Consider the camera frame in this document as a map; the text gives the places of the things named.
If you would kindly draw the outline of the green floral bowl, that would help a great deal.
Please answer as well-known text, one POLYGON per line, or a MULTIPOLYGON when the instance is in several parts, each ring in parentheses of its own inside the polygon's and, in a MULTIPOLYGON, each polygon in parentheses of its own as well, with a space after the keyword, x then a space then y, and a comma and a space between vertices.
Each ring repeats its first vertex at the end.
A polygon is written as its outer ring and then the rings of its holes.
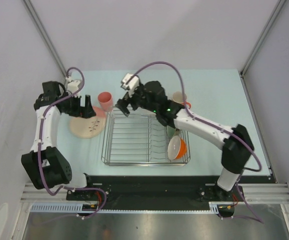
POLYGON ((171 126, 166 127, 166 134, 171 139, 174 136, 178 136, 180 134, 180 130, 177 128, 173 128, 171 126))

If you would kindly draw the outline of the metal wire dish rack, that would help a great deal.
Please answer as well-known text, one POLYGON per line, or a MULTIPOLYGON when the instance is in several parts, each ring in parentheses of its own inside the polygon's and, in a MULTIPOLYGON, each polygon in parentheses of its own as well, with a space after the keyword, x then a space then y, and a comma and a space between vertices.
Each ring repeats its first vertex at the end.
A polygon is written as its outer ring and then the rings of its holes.
POLYGON ((182 131, 180 137, 187 152, 179 159, 168 158, 171 138, 154 113, 139 108, 129 109, 125 116, 118 108, 107 113, 104 128, 101 160, 107 166, 184 166, 191 159, 189 135, 182 131))

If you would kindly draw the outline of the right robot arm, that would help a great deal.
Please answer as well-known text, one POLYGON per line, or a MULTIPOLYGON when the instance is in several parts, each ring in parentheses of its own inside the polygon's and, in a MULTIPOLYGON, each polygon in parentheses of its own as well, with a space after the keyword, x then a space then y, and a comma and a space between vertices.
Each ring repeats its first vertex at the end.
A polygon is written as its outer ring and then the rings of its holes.
POLYGON ((255 149, 247 129, 241 124, 235 127, 221 125, 194 114, 184 105, 168 99, 159 81, 142 84, 137 77, 123 79, 121 88, 126 93, 117 101, 116 107, 125 116, 130 114, 128 107, 134 111, 142 108, 152 112, 161 125, 190 132, 222 151, 222 171, 216 182, 215 195, 221 201, 228 200, 255 149))

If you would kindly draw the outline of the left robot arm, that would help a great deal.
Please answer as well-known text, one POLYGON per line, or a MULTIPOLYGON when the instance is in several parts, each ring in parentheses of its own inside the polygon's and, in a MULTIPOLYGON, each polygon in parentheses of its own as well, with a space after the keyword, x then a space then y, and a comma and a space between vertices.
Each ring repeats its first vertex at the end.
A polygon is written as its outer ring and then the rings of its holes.
POLYGON ((95 187, 87 183, 82 164, 68 161, 57 148, 62 114, 79 120, 96 116, 89 95, 85 96, 85 103, 81 105, 82 98, 77 92, 81 84, 79 79, 68 80, 67 85, 57 81, 42 84, 43 93, 33 105, 37 117, 33 145, 29 153, 22 155, 21 163, 36 189, 43 189, 43 183, 49 188, 67 185, 78 188, 78 195, 89 200, 95 194, 95 187))

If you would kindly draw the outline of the orange white bowl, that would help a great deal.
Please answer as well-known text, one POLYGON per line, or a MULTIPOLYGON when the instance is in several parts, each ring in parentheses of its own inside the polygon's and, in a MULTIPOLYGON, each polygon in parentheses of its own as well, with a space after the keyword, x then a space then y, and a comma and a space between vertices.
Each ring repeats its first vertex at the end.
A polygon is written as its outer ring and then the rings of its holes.
POLYGON ((177 160, 187 153, 187 145, 178 135, 171 138, 167 147, 167 157, 169 160, 177 160))

